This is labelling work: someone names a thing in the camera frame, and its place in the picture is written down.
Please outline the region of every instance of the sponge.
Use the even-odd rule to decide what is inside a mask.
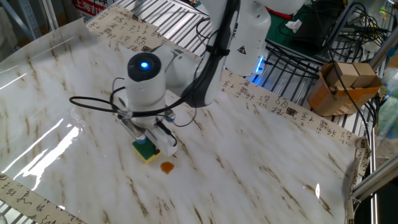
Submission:
[[[156,148],[154,143],[148,138],[145,143],[138,144],[137,142],[132,143],[132,147],[136,150],[138,155],[144,160],[146,164],[152,162],[156,157],[161,155],[161,151]]]

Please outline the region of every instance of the blue led light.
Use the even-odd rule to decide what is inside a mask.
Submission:
[[[259,73],[260,71],[259,71],[259,68],[260,68],[260,66],[261,66],[261,62],[262,62],[262,59],[264,58],[264,56],[261,56],[261,58],[260,58],[260,61],[259,61],[259,63],[257,64],[257,68],[256,68],[256,73]]]
[[[147,68],[148,67],[148,63],[146,62],[141,62],[141,68]]]

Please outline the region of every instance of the small orange piece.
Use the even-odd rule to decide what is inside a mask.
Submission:
[[[174,169],[174,164],[172,164],[171,162],[164,162],[160,165],[160,168],[163,172],[169,174],[169,172]]]

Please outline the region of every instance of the white marble pattern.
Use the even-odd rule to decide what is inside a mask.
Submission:
[[[0,63],[0,169],[53,203],[95,224],[344,222],[355,148],[220,92],[145,165],[112,114],[68,101],[108,99],[134,52],[76,22],[38,41]]]

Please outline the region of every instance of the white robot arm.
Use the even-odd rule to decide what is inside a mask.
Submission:
[[[239,25],[225,67],[241,76],[261,74],[262,61],[268,56],[265,40],[271,26],[271,17],[265,6],[277,12],[293,14],[303,4],[304,0],[241,0]]]
[[[126,109],[130,113],[125,117],[119,115],[124,127],[137,142],[149,138],[163,154],[171,156],[177,150],[177,139],[162,124],[164,116],[174,118],[171,109],[183,102],[195,108],[209,105],[220,89],[228,54],[225,65],[232,72],[255,74],[265,54],[265,38],[271,24],[264,5],[290,13],[298,10],[303,1],[202,0],[213,24],[204,59],[197,62],[181,50],[166,45],[133,56],[125,79]],[[239,27],[229,46],[238,14]],[[180,99],[166,106],[166,90]]]
[[[163,116],[174,116],[171,109],[183,102],[191,107],[209,105],[220,89],[225,56],[229,53],[239,0],[202,0],[209,9],[213,35],[201,62],[181,50],[166,45],[133,56],[125,78],[127,106],[131,114],[122,124],[136,141],[148,137],[166,156],[177,150],[176,137],[163,124]],[[180,97],[165,105],[165,91]]]

